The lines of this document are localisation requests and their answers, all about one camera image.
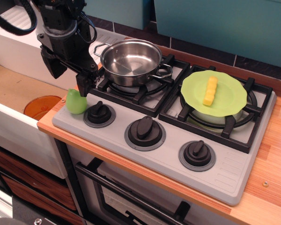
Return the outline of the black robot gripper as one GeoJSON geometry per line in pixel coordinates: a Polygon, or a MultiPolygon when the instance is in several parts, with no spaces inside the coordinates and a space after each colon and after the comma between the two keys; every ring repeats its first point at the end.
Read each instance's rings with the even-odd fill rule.
{"type": "Polygon", "coordinates": [[[44,31],[38,34],[41,42],[41,56],[54,79],[58,79],[67,69],[78,73],[76,82],[81,97],[86,97],[96,87],[98,66],[90,56],[89,47],[97,38],[93,24],[79,20],[61,34],[44,31]]]}

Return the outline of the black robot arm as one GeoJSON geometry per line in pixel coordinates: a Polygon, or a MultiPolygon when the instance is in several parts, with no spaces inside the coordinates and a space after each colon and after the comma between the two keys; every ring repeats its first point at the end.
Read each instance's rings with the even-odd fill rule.
{"type": "Polygon", "coordinates": [[[57,79],[67,69],[74,71],[78,90],[86,97],[99,78],[98,66],[89,53],[97,31],[83,12],[83,0],[35,0],[42,17],[41,55],[51,75],[57,79]]]}

